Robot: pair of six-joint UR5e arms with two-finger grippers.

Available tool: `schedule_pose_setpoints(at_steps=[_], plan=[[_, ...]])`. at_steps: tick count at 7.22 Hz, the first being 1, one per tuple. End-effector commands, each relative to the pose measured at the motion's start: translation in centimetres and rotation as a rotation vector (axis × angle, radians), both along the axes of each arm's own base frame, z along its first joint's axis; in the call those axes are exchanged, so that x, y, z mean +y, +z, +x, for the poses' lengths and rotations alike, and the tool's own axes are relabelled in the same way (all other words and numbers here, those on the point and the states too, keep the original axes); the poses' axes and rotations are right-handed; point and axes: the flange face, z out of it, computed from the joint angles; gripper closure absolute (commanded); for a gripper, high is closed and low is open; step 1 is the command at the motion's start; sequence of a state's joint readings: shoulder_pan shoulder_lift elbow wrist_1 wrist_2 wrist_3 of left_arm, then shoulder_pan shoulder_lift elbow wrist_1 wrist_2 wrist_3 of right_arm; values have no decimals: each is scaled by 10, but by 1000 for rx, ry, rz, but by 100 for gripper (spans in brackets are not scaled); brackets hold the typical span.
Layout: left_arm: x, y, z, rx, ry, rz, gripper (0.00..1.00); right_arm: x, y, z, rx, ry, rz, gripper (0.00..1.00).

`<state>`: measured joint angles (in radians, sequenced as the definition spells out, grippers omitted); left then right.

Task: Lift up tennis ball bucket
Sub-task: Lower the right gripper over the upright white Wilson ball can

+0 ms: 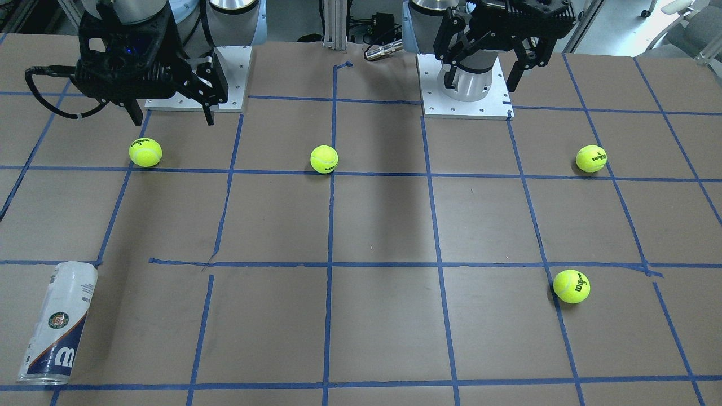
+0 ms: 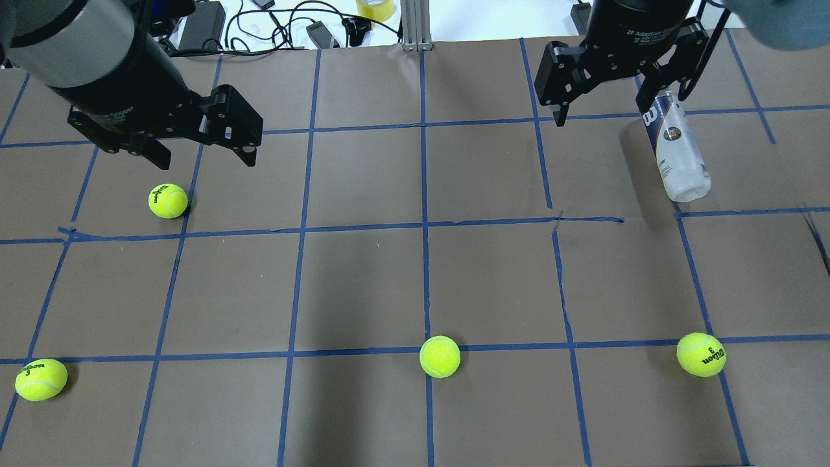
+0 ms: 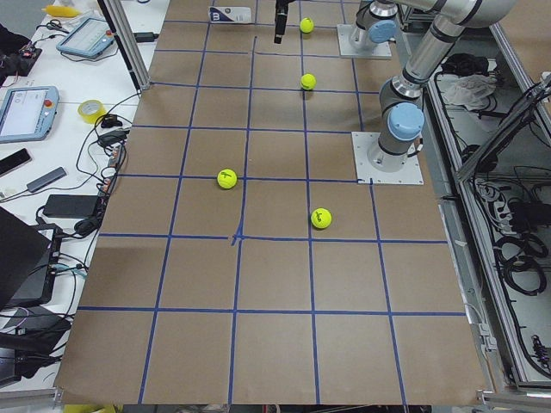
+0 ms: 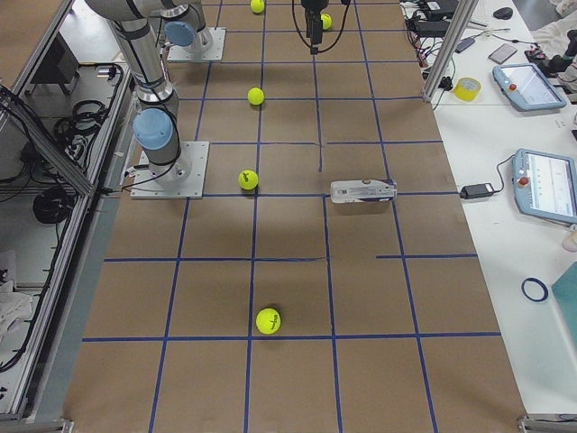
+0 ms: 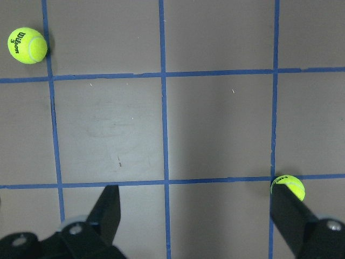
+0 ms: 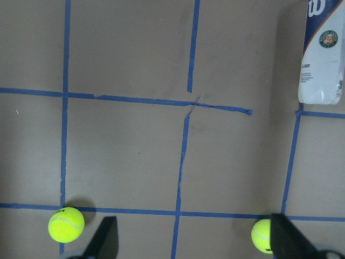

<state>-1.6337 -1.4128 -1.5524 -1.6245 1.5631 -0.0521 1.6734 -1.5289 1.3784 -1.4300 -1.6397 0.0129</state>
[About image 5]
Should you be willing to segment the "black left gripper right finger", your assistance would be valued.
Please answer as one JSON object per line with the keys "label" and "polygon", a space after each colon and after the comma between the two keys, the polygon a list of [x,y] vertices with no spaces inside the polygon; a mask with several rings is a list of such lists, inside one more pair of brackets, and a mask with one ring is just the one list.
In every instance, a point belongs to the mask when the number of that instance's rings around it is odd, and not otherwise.
{"label": "black left gripper right finger", "polygon": [[283,184],[274,185],[270,216],[294,256],[301,256],[310,241],[318,218]]}

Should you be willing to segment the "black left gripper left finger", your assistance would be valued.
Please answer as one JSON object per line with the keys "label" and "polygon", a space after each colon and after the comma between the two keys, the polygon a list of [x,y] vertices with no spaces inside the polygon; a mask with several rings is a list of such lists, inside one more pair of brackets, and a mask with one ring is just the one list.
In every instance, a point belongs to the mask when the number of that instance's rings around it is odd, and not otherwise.
{"label": "black left gripper left finger", "polygon": [[86,223],[108,245],[112,245],[120,224],[120,192],[118,185],[106,186],[94,207],[89,213]]}

